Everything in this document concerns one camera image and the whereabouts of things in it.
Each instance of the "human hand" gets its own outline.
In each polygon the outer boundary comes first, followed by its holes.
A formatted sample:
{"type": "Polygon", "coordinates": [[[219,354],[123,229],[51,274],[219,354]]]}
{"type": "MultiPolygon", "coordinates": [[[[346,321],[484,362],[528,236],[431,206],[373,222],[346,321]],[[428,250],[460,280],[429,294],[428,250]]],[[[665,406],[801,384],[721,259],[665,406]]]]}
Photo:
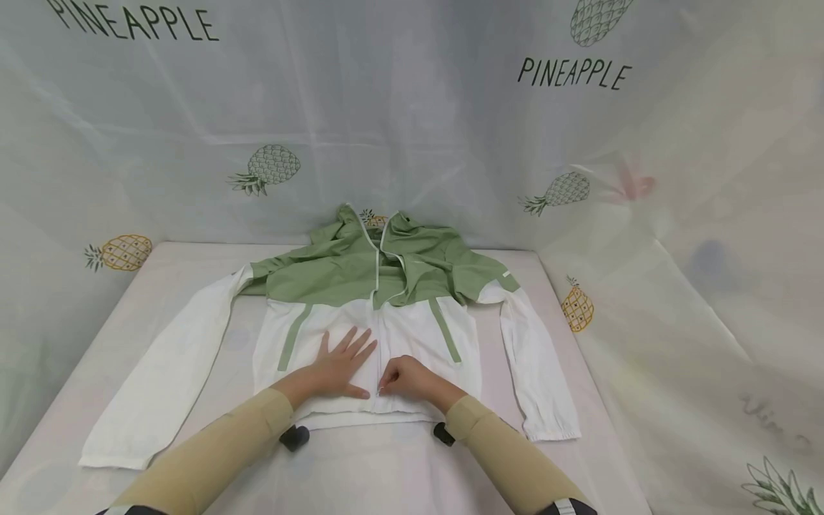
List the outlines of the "human hand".
{"type": "Polygon", "coordinates": [[[467,395],[412,356],[390,359],[377,389],[380,396],[398,395],[410,400],[427,400],[444,414],[467,395]]]}
{"type": "Polygon", "coordinates": [[[352,343],[352,339],[357,332],[358,328],[353,327],[340,343],[329,351],[329,331],[326,331],[323,334],[321,348],[318,350],[315,362],[308,367],[299,368],[290,373],[274,383],[272,387],[289,399],[293,410],[296,410],[304,401],[314,396],[347,396],[368,399],[368,391],[358,388],[349,381],[352,380],[352,376],[375,350],[377,341],[373,340],[363,352],[359,353],[358,351],[366,344],[372,334],[372,330],[365,330],[352,343]]]}

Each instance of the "green and white jacket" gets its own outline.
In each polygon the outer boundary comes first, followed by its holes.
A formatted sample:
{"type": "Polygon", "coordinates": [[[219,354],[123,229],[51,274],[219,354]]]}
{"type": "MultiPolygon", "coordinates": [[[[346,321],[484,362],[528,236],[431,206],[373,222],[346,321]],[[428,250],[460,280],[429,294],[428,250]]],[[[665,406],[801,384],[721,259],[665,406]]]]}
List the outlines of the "green and white jacket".
{"type": "Polygon", "coordinates": [[[97,421],[81,465],[143,469],[171,443],[206,381],[238,293],[268,298],[252,363],[255,391],[310,364],[325,330],[336,341],[353,325],[372,328],[377,349],[352,381],[371,398],[311,400],[295,414],[309,429],[439,420],[425,403],[375,395],[386,362],[403,354],[480,397],[478,339],[466,305],[502,302],[525,433],[532,441],[580,436],[552,338],[505,266],[471,251],[449,227],[396,213],[383,228],[367,228],[345,204],[335,223],[311,234],[311,245],[197,292],[97,421]]]}

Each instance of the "white curtain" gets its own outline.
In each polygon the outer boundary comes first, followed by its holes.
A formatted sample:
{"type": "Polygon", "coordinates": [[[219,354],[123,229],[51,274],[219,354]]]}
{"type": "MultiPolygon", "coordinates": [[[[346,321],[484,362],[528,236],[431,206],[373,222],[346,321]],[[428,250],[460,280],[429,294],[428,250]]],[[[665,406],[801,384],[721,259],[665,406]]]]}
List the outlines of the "white curtain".
{"type": "Polygon", "coordinates": [[[655,513],[817,509],[818,0],[100,2],[0,17],[0,470],[152,243],[348,201],[539,252],[655,513]]]}

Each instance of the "bed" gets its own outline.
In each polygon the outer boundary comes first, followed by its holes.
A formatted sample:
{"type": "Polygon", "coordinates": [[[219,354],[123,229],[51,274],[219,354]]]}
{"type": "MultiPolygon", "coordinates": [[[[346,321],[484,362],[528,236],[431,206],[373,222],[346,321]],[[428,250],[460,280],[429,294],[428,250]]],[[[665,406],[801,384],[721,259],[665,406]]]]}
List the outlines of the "bed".
{"type": "MultiPolygon", "coordinates": [[[[161,243],[0,481],[10,513],[96,513],[136,476],[77,466],[91,426],[154,336],[192,293],[244,263],[292,246],[161,243]]],[[[580,418],[578,440],[546,442],[601,513],[650,513],[575,338],[535,253],[481,250],[526,289],[555,343],[580,418]]],[[[262,297],[238,297],[208,381],[173,445],[252,394],[251,356],[262,297]]],[[[514,428],[522,416],[499,328],[499,305],[472,306],[481,348],[481,400],[514,428]]],[[[297,452],[282,447],[244,471],[207,513],[510,513],[465,448],[445,447],[432,424],[378,424],[313,431],[297,452]]]]}

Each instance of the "pineapple print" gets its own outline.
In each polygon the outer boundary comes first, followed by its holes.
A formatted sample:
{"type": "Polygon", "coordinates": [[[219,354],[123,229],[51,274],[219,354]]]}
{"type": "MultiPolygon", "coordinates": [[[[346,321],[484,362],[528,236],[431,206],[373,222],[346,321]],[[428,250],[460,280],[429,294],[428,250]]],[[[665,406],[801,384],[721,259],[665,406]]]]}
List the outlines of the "pineapple print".
{"type": "Polygon", "coordinates": [[[741,488],[758,498],[752,503],[756,508],[774,515],[824,515],[816,501],[815,491],[810,488],[805,494],[798,487],[795,472],[790,471],[784,479],[766,456],[763,471],[749,463],[747,470],[755,484],[747,483],[741,488]]]}
{"type": "Polygon", "coordinates": [[[590,46],[612,30],[632,0],[578,0],[569,32],[580,46],[590,46]]]}
{"type": "Polygon", "coordinates": [[[383,227],[389,218],[376,215],[371,209],[364,209],[359,215],[366,227],[383,227]]]}
{"type": "Polygon", "coordinates": [[[581,286],[578,284],[578,281],[569,276],[567,276],[567,280],[569,284],[572,285],[572,290],[564,299],[561,307],[564,309],[569,328],[572,332],[579,333],[592,321],[592,314],[595,312],[595,307],[592,305],[589,297],[581,291],[581,286]]]}
{"type": "Polygon", "coordinates": [[[103,246],[89,245],[83,254],[86,268],[95,272],[106,265],[112,270],[131,272],[143,266],[152,252],[152,241],[139,234],[123,234],[108,240],[103,246]]]}
{"type": "Polygon", "coordinates": [[[571,171],[556,177],[550,184],[543,197],[532,197],[521,200],[524,213],[536,214],[540,217],[546,206],[562,206],[589,196],[589,179],[580,172],[571,171]]]}
{"type": "Polygon", "coordinates": [[[267,185],[279,185],[292,179],[301,169],[301,162],[282,145],[266,145],[258,148],[249,160],[249,171],[229,177],[233,190],[243,190],[247,195],[266,195],[267,185]]]}

